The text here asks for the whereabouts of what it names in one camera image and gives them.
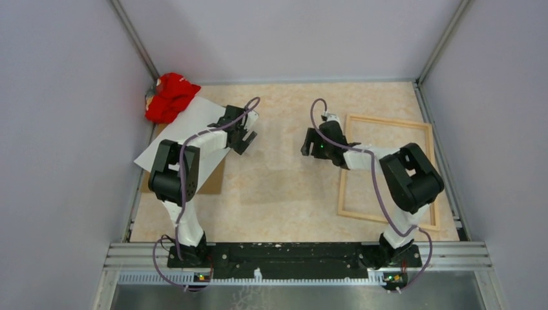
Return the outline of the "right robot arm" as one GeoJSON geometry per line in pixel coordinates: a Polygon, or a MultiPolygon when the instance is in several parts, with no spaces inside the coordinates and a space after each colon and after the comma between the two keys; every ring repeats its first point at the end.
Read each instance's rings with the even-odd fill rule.
{"type": "Polygon", "coordinates": [[[329,160],[349,171],[369,171],[388,225],[378,245],[364,250],[365,266],[379,269],[396,266],[405,258],[419,230],[424,212],[444,190],[445,184],[431,161],[416,143],[390,152],[348,143],[336,120],[307,129],[301,153],[329,160]]]}

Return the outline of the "printed photo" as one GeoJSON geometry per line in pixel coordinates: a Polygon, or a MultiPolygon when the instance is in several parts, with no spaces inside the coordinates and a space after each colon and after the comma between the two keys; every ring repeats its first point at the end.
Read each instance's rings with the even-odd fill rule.
{"type": "Polygon", "coordinates": [[[217,122],[219,117],[224,115],[224,112],[224,107],[209,101],[208,99],[197,96],[172,122],[175,126],[173,132],[177,129],[180,129],[181,131],[175,133],[173,139],[168,140],[182,143],[189,136],[206,129],[209,124],[217,122]]]}

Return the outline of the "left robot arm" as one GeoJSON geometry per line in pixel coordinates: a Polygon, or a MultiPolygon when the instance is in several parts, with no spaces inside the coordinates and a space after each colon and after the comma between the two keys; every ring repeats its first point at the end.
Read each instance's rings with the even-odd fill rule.
{"type": "Polygon", "coordinates": [[[149,175],[148,186],[167,209],[174,225],[174,257],[192,267],[207,259],[207,238],[200,226],[194,197],[199,190],[200,164],[217,151],[247,151],[257,133],[258,113],[250,104],[228,105],[224,115],[183,142],[164,139],[149,175]]]}

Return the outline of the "wooden picture frame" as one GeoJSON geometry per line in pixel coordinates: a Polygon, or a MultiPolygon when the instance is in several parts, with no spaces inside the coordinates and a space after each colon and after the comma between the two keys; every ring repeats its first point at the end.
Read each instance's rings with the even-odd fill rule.
{"type": "MultiPolygon", "coordinates": [[[[389,118],[379,118],[373,116],[364,116],[359,114],[348,114],[346,117],[346,133],[348,138],[352,138],[352,122],[363,122],[371,123],[378,125],[386,125],[393,127],[402,127],[407,129],[422,130],[425,134],[425,158],[426,160],[418,160],[417,164],[414,166],[416,173],[422,172],[427,176],[433,176],[435,168],[435,158],[434,158],[434,143],[433,143],[433,132],[432,126],[428,123],[421,123],[416,121],[408,121],[403,119],[389,119],[389,118]]],[[[388,223],[384,216],[378,216],[374,214],[359,213],[353,211],[346,211],[344,209],[345,197],[346,197],[346,180],[347,180],[347,170],[341,172],[340,186],[339,186],[339,197],[337,202],[337,215],[347,218],[353,218],[356,220],[364,220],[368,222],[376,223],[388,223]]],[[[440,220],[440,211],[436,202],[430,204],[430,224],[422,223],[421,228],[428,231],[440,231],[441,229],[441,220],[440,220]]]]}

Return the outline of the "brown backing board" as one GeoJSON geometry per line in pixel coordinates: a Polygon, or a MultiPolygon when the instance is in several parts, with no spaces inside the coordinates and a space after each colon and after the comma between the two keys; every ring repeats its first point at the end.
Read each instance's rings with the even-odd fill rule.
{"type": "MultiPolygon", "coordinates": [[[[174,123],[160,124],[154,130],[154,139],[150,145],[135,159],[135,164],[144,170],[143,180],[140,186],[141,193],[150,193],[148,188],[149,171],[152,168],[154,157],[159,143],[163,139],[173,140],[174,134],[181,131],[177,129],[175,132],[174,123]]],[[[200,176],[198,178],[200,188],[199,194],[220,194],[222,192],[222,182],[224,177],[224,158],[228,150],[219,150],[209,155],[205,159],[205,163],[200,162],[200,176]]]]}

